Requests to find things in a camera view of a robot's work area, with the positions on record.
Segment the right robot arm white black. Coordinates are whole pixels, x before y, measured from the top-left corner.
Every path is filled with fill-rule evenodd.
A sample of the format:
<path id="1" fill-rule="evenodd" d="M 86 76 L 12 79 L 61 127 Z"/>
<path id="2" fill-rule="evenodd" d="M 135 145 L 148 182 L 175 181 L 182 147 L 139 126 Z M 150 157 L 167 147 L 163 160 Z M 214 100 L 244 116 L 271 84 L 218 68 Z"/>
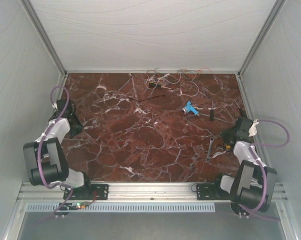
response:
<path id="1" fill-rule="evenodd" d="M 217 199 L 228 198 L 251 212 L 265 213 L 270 208 L 277 171 L 258 156 L 250 133 L 253 123 L 247 117 L 239 117 L 233 127 L 220 133 L 223 148 L 236 156 L 239 168 L 235 177 L 220 174 L 211 192 Z"/>

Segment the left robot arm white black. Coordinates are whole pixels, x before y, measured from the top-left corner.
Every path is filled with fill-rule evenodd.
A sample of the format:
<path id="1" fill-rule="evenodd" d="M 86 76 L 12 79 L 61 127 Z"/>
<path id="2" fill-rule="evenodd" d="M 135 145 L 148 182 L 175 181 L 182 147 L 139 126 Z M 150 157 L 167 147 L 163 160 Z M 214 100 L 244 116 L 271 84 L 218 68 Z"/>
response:
<path id="1" fill-rule="evenodd" d="M 23 146 L 28 180 L 33 186 L 48 186 L 49 189 L 73 188 L 80 198 L 88 199 L 94 190 L 87 174 L 69 167 L 62 148 L 65 136 L 72 139 L 79 135 L 83 125 L 76 116 L 72 100 L 57 100 L 55 106 L 56 111 L 42 135 Z"/>

